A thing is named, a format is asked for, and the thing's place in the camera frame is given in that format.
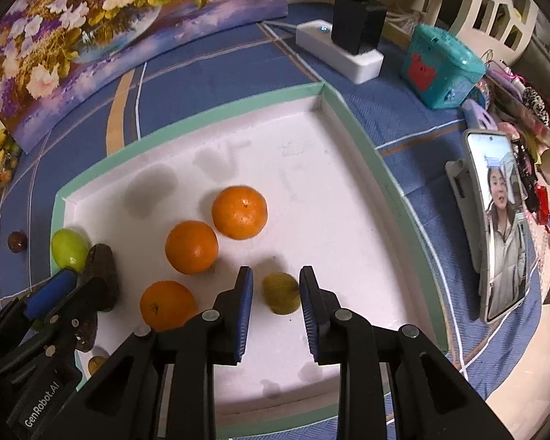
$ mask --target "orange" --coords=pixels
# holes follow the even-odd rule
[[[179,273],[197,275],[216,261],[218,238],[203,221],[183,221],[170,231],[165,242],[165,255]]]
[[[196,315],[194,295],[176,281],[157,281],[141,296],[142,320],[157,332],[183,326]]]
[[[212,220],[222,235],[246,240],[257,236],[267,224],[267,202],[251,187],[229,187],[214,200]]]

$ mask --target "silver screw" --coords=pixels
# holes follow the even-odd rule
[[[352,319],[352,313],[348,309],[338,309],[334,315],[339,321],[348,321]]]
[[[220,317],[220,313],[215,309],[209,309],[208,311],[204,311],[202,313],[202,319],[204,321],[215,321],[219,317]]]
[[[150,332],[151,326],[143,323],[134,330],[134,335],[136,337],[145,337],[148,336]]]
[[[420,329],[415,327],[412,324],[406,324],[401,328],[401,332],[403,332],[403,335],[405,337],[409,337],[411,339],[415,339],[417,336],[420,335]]]

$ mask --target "white styrofoam tray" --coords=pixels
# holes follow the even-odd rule
[[[75,180],[69,194],[60,194],[63,226],[84,232],[91,243],[110,245],[115,254],[122,295],[112,312],[98,314],[98,349],[111,354],[142,323],[139,299],[151,283],[184,284],[202,311],[234,285],[240,266],[250,266],[255,288],[246,354],[237,367],[214,370],[217,425],[254,426],[235,429],[242,435],[295,426],[303,420],[281,419],[297,414],[328,417],[338,400],[339,369],[314,363],[301,310],[277,316],[265,305],[260,286],[269,273],[297,278],[311,265],[323,289],[371,324],[396,330],[412,323],[433,340],[441,336],[408,250],[419,242],[404,238],[327,98],[277,102],[179,137],[160,137],[157,145],[132,149],[124,162]],[[179,274],[165,258],[167,234],[188,219],[213,226],[211,204],[230,185],[263,194],[266,227],[247,241],[217,233],[214,266],[197,276]],[[61,215],[54,213],[53,229]],[[80,352],[84,372],[92,355]],[[265,423],[278,420],[271,427]]]

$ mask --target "woman on phone screen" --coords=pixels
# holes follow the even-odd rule
[[[523,225],[507,196],[507,181],[500,167],[489,167],[489,188],[493,200],[487,208],[490,233],[491,294],[488,319],[511,307],[525,289],[525,236]]]

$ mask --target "flower painting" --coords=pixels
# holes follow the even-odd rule
[[[0,21],[0,118],[28,152],[130,68],[285,14],[286,0],[16,0]]]

